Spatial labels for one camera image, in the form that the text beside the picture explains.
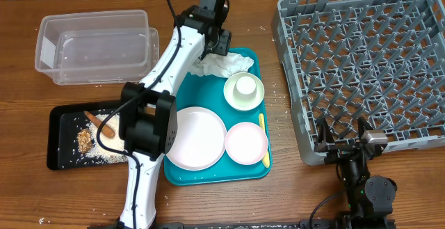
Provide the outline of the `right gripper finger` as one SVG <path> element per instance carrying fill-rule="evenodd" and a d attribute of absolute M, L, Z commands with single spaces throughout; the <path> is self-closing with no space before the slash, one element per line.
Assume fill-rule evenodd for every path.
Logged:
<path fill-rule="evenodd" d="M 366 121 L 366 119 L 363 116 L 360 116 L 357 119 L 357 124 L 358 124 L 358 130 L 359 130 L 359 141 L 363 142 L 364 138 L 363 135 L 365 134 L 366 131 L 371 131 L 373 130 L 372 126 Z"/>
<path fill-rule="evenodd" d="M 328 125 L 325 118 L 321 118 L 318 122 L 319 124 L 319 133 L 317 136 L 317 145 L 333 145 L 334 139 L 332 133 L 330 131 L 330 126 Z"/>

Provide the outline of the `white napkin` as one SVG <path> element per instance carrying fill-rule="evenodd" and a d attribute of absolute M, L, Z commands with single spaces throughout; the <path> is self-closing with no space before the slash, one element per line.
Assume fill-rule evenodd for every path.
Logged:
<path fill-rule="evenodd" d="M 239 72 L 247 72 L 254 64 L 250 57 L 229 52 L 226 56 L 207 54 L 203 59 L 197 59 L 189 68 L 191 74 L 199 77 L 213 75 L 229 78 Z"/>

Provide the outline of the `white cup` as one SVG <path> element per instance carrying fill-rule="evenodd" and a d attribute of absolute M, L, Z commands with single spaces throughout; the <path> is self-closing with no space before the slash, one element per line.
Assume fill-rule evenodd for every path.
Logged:
<path fill-rule="evenodd" d="M 242 96 L 254 95 L 257 89 L 255 80 L 250 76 L 242 76 L 236 82 L 236 90 Z"/>

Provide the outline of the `pale green bowl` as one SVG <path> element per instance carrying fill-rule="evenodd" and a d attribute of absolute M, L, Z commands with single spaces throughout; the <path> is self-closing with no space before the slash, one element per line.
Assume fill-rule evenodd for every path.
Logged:
<path fill-rule="evenodd" d="M 242 96 L 236 90 L 236 82 L 242 76 L 250 76 L 255 80 L 257 89 L 254 95 Z M 226 80 L 223 95 L 227 103 L 237 111 L 250 111 L 262 103 L 264 91 L 264 85 L 257 76 L 249 72 L 239 72 Z"/>

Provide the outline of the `large white plate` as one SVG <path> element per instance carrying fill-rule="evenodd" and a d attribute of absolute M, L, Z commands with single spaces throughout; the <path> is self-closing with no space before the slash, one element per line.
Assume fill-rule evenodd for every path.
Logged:
<path fill-rule="evenodd" d="M 167 158 L 187 171 L 213 166 L 225 152 L 227 129 L 209 109 L 192 106 L 177 112 L 177 135 Z"/>

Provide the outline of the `orange carrot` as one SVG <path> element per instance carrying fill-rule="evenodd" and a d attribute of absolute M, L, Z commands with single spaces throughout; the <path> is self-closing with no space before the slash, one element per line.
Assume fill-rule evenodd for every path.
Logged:
<path fill-rule="evenodd" d="M 97 128 L 99 128 L 102 125 L 102 121 L 97 116 L 94 116 L 93 114 L 91 114 L 89 111 L 84 111 L 84 114 L 90 120 L 90 122 Z M 109 127 L 107 124 L 103 125 L 101 133 L 109 139 L 115 138 L 114 129 Z"/>

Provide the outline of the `brown mushroom piece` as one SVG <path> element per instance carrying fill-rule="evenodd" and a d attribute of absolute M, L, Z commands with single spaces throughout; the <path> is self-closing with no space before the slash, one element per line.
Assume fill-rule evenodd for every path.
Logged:
<path fill-rule="evenodd" d="M 89 129 L 82 129 L 77 134 L 77 141 L 79 144 L 79 152 L 81 154 L 87 153 L 92 148 L 91 134 Z"/>

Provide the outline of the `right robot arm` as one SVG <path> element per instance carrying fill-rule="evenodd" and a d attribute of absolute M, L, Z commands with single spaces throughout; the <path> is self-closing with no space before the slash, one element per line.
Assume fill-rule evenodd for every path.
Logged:
<path fill-rule="evenodd" d="M 336 174 L 344 185 L 339 191 L 320 202 L 309 217 L 310 228 L 395 228 L 395 221 L 387 219 L 393 212 L 397 185 L 387 177 L 372 176 L 367 161 L 380 156 L 387 147 L 384 132 L 375 130 L 363 118 L 358 118 L 359 138 L 352 142 L 334 141 L 326 119 L 318 123 L 319 133 L 315 151 L 324 152 L 325 164 L 334 164 Z M 348 210 L 338 212 L 333 219 L 316 219 L 316 212 L 330 200 L 346 195 Z"/>

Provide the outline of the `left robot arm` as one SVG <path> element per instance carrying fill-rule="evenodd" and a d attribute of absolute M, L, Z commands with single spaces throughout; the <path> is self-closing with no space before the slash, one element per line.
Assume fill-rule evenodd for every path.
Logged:
<path fill-rule="evenodd" d="M 227 55 L 231 33 L 222 28 L 229 0 L 200 0 L 174 16 L 169 45 L 139 84 L 121 92 L 119 137 L 129 163 L 129 179 L 119 228 L 151 228 L 155 193 L 164 155 L 177 134 L 176 94 L 190 66 L 207 54 Z"/>

